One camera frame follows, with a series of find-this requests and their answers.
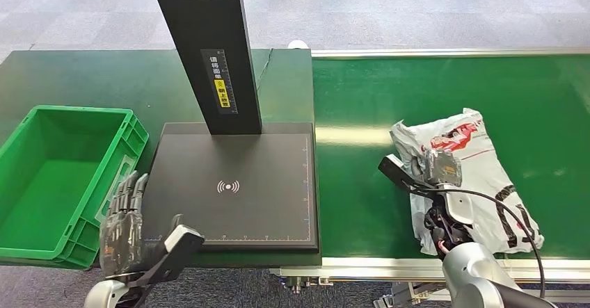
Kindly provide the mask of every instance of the black scanning platform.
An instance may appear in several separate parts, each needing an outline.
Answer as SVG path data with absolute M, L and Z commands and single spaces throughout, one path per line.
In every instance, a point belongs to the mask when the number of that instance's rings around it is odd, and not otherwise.
M 318 251 L 311 123 L 263 124 L 260 135 L 164 126 L 144 198 L 145 239 L 170 219 L 205 236 L 203 250 Z

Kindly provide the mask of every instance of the green table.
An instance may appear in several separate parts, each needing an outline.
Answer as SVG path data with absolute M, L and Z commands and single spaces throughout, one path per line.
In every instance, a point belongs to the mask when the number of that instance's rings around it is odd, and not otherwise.
M 202 266 L 281 266 L 284 276 L 438 280 L 420 254 L 408 197 L 377 169 L 396 121 L 480 110 L 498 156 L 546 237 L 550 281 L 590 282 L 584 182 L 590 177 L 590 52 L 273 50 L 260 83 L 268 121 L 315 121 L 321 256 L 201 254 Z M 269 51 L 254 51 L 257 78 Z M 130 107 L 150 132 L 202 116 L 174 51 L 14 52 L 0 65 L 0 143 L 36 104 Z M 538 278 L 529 255 L 500 261 Z

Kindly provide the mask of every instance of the white plastic bag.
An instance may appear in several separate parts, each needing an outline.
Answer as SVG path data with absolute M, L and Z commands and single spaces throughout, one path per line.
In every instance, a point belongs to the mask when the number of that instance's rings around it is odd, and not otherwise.
M 503 201 L 526 225 L 535 245 L 540 248 L 545 238 L 539 226 L 524 207 L 496 157 L 492 141 L 486 133 L 481 113 L 464 108 L 463 113 L 428 124 L 407 127 L 398 122 L 391 129 L 395 147 L 404 162 L 404 169 L 411 173 L 411 163 L 424 170 L 424 150 L 446 149 L 461 161 L 463 183 L 461 188 L 485 193 Z M 468 231 L 474 241 L 485 245 L 491 252 L 530 252 L 530 243 L 524 231 L 507 212 L 492 201 L 471 196 L 475 223 Z M 436 249 L 428 229 L 424 227 L 424 214 L 432 202 L 425 197 L 410 194 L 412 226 L 420 240 L 422 252 L 436 255 Z

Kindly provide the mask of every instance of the gray carpet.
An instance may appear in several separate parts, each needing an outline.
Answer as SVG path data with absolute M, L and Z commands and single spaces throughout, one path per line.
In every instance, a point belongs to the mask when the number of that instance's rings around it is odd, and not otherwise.
M 590 47 L 590 0 L 245 0 L 251 46 L 313 49 Z M 12 50 L 171 49 L 156 0 L 0 0 Z M 81 307 L 90 272 L 0 267 L 0 308 Z M 186 270 L 148 307 L 371 307 L 389 284 L 283 290 L 265 270 Z M 424 303 L 421 307 L 448 307 Z M 581 307 L 563 305 L 562 307 Z

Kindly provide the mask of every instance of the green plastic crate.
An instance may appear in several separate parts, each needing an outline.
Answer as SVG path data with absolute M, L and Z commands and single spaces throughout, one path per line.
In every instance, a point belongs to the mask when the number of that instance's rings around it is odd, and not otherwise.
M 0 148 L 0 264 L 88 268 L 147 141 L 131 110 L 33 108 Z

